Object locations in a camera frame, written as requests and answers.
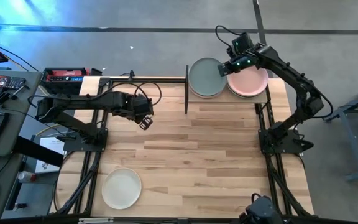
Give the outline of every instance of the wooden tabletop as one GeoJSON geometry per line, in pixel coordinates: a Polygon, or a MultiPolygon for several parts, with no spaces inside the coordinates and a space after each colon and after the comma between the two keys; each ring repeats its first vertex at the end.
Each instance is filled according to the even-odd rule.
{"type": "MultiPolygon", "coordinates": [[[[98,82],[99,77],[85,77],[80,94],[95,95],[98,82]]],[[[160,86],[163,96],[154,106],[154,123],[147,131],[133,121],[108,116],[109,139],[99,167],[92,216],[236,218],[251,203],[252,193],[270,195],[253,103],[190,103],[185,115],[185,85],[160,86]],[[106,176],[118,167],[135,170],[142,180],[140,198],[125,210],[108,207],[101,195],[106,176]]],[[[271,78],[269,88],[275,120],[284,120],[290,116],[284,82],[271,78]]],[[[130,85],[116,88],[129,93],[134,89],[130,85]]],[[[157,100],[155,86],[146,84],[144,90],[157,100]]],[[[92,114],[92,110],[76,110],[75,117],[87,123],[92,114]]],[[[78,185],[83,157],[83,152],[74,153],[62,168],[57,184],[59,208],[78,185]]],[[[299,158],[283,154],[283,164],[289,189],[313,213],[299,158]]]]}

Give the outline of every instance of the gray plate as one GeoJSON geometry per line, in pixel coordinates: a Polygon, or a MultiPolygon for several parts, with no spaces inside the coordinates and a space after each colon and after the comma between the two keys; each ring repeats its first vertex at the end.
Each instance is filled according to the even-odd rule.
{"type": "Polygon", "coordinates": [[[214,58],[201,58],[190,68],[189,84],[193,91],[201,96],[218,95],[224,89],[227,79],[221,77],[214,58]]]}

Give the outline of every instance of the gray floor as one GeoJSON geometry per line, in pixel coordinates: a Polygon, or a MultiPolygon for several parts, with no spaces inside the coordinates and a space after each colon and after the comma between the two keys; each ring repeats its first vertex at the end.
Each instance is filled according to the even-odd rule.
{"type": "MultiPolygon", "coordinates": [[[[358,30],[358,1],[260,0],[259,4],[266,29],[358,30]]],[[[257,28],[251,0],[0,0],[0,24],[129,28],[213,28],[222,24],[257,28]]],[[[221,36],[227,41],[234,38],[221,36]]],[[[259,41],[258,34],[252,34],[252,38],[259,41]]],[[[282,59],[305,72],[335,107],[358,93],[358,35],[270,34],[266,39],[282,59]]],[[[227,60],[226,46],[211,33],[0,31],[0,44],[40,70],[94,67],[104,69],[105,75],[133,69],[139,75],[182,76],[185,65],[201,57],[227,60]]],[[[11,63],[0,66],[14,68],[11,63]]],[[[295,93],[287,90],[295,109],[295,93]]],[[[327,112],[328,106],[321,114],[327,112]]],[[[358,136],[358,116],[351,120],[358,136]]],[[[21,134],[29,138],[43,128],[27,119],[21,134]]],[[[341,123],[315,119],[300,125],[299,130],[315,143],[305,153],[315,213],[358,221],[358,181],[348,183],[344,179],[357,171],[357,166],[341,123]]],[[[32,208],[4,217],[46,213],[50,197],[29,197],[27,192],[49,190],[50,184],[28,185],[19,200],[32,208]]]]}

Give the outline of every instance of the white plate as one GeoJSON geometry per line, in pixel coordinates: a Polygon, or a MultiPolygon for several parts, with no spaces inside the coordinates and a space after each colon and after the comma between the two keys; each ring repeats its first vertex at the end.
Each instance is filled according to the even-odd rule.
{"type": "Polygon", "coordinates": [[[118,168],[104,180],[102,197],[111,208],[125,209],[135,204],[141,191],[139,175],[131,169],[118,168]]]}

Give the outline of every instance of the pink plate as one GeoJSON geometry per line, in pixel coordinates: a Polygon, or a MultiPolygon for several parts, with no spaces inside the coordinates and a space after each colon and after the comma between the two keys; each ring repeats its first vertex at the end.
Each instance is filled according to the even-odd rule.
{"type": "Polygon", "coordinates": [[[227,76],[229,88],[235,94],[244,97],[253,97],[262,93],[268,81],[267,71],[263,68],[257,69],[255,66],[227,76]]]}

